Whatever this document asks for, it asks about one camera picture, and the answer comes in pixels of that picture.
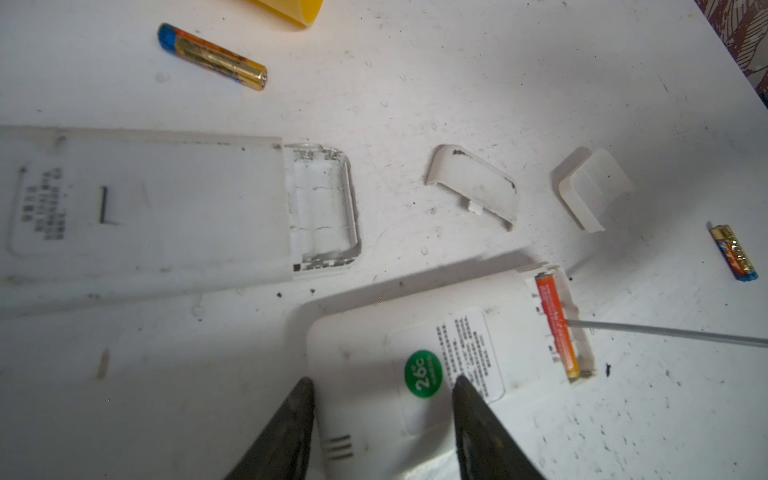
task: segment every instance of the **white table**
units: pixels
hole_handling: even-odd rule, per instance
[[[163,52],[161,22],[264,63],[266,89]],[[3,478],[221,478],[306,372],[318,316],[530,260],[568,269],[585,319],[768,336],[766,279],[734,280],[706,230],[731,224],[768,275],[768,111],[692,0],[326,0],[307,30],[246,0],[8,0],[0,124],[339,147],[364,242],[339,276],[0,322]],[[445,143],[516,179],[512,232],[424,186]],[[637,186],[603,233],[552,192],[579,146]],[[591,341],[610,377],[502,415],[548,478],[764,478],[767,351]]]

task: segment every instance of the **white label sticker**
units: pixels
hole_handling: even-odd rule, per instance
[[[20,170],[10,237],[13,253],[51,252],[68,239],[71,184],[62,165],[39,162]]]
[[[502,374],[479,308],[395,332],[389,337],[389,350],[406,427],[413,435],[450,418],[451,391],[460,375],[472,382],[487,403],[504,395]],[[434,379],[437,371],[442,378],[440,388],[428,395],[414,384],[411,372],[420,365],[419,361],[424,363],[422,358],[431,358],[426,353],[432,353],[439,361],[430,367],[426,378]]]

